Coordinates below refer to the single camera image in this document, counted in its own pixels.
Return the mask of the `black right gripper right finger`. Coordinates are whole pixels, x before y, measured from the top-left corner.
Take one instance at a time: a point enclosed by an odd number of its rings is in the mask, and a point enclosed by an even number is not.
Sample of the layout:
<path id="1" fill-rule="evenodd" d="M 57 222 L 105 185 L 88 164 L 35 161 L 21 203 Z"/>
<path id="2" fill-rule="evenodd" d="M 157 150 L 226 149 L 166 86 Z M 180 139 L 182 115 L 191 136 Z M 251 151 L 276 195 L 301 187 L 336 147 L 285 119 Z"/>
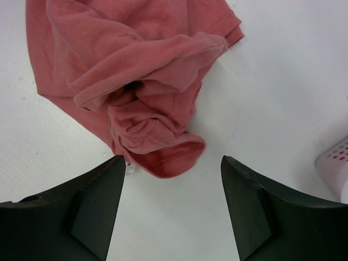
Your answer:
<path id="1" fill-rule="evenodd" d="M 240 260 L 347 260 L 347 204 L 292 189 L 230 156 L 221 177 Z"/>

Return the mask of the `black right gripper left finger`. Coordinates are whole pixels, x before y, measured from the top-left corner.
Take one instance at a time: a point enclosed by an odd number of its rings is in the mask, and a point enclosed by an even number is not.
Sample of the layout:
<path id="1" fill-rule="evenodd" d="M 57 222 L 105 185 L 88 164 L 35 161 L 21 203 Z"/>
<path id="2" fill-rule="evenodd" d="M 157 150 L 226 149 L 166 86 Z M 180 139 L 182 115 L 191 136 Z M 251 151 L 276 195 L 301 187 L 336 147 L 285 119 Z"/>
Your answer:
<path id="1" fill-rule="evenodd" d="M 18 202 L 1 203 L 1 260 L 106 260 L 125 180 L 114 156 Z"/>

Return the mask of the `pink t shirt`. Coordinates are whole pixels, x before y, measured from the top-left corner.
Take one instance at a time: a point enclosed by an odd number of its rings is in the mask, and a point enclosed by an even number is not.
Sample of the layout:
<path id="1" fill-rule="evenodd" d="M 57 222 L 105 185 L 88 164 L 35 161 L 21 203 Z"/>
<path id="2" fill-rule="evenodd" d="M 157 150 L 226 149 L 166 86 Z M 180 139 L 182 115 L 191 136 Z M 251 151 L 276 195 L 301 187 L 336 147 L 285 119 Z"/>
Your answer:
<path id="1" fill-rule="evenodd" d="M 26 1 L 38 94 L 158 178 L 203 153 L 187 127 L 240 25 L 226 1 Z"/>

